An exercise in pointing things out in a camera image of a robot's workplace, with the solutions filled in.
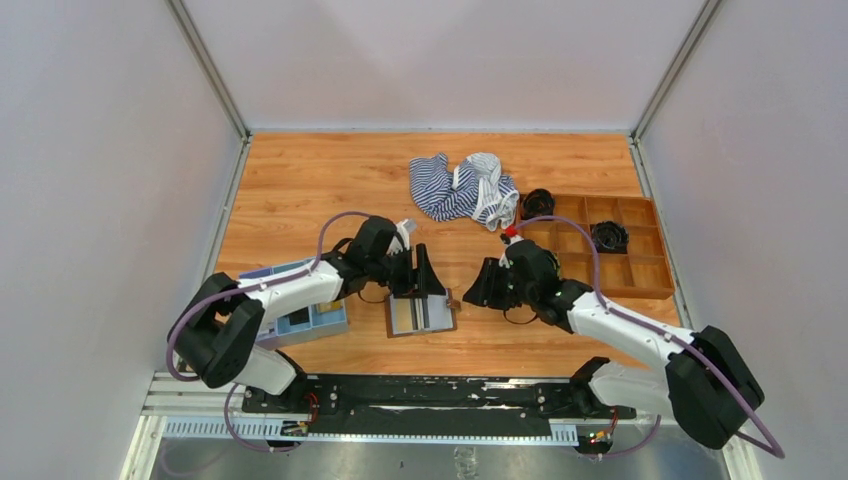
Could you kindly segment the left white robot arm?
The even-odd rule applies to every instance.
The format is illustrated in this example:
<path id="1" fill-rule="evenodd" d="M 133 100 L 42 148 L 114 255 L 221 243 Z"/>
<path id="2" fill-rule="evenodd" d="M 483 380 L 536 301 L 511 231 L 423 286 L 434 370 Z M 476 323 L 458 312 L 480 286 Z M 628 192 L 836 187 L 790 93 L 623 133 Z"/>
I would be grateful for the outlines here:
<path id="1" fill-rule="evenodd" d="M 396 298 L 443 296 L 425 245 L 412 245 L 402 224 L 361 213 L 351 238 L 317 251 L 306 265 L 235 280 L 207 277 L 166 336 L 166 367 L 178 381 L 215 389 L 230 383 L 259 389 L 283 413 L 306 400 L 300 369 L 285 354 L 257 345 L 266 320 L 343 300 L 374 282 Z"/>

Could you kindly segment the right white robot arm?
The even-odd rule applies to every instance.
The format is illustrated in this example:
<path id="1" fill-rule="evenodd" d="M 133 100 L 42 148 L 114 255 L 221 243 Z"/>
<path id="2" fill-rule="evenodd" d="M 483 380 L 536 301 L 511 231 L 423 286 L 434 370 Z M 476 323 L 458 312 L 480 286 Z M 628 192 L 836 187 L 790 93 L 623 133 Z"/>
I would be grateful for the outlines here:
<path id="1" fill-rule="evenodd" d="M 563 277 L 554 254 L 531 240 L 485 258 L 463 299 L 499 311 L 527 306 L 549 326 L 599 340 L 646 365 L 641 371 L 600 360 L 586 367 L 586 380 L 570 392 L 584 417 L 627 406 L 671 417 L 697 443 L 720 449 L 764 403 L 762 387 L 724 331 L 674 327 L 625 308 Z"/>

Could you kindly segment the brown leather card holder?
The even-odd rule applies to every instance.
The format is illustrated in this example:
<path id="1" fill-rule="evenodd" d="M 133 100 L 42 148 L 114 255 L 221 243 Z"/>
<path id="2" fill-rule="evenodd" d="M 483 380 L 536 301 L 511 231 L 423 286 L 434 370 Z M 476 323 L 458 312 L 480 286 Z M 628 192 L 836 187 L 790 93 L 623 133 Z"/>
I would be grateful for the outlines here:
<path id="1" fill-rule="evenodd" d="M 442 333 L 457 329 L 461 302 L 450 289 L 445 295 L 422 298 L 387 296 L 386 331 L 388 338 Z"/>

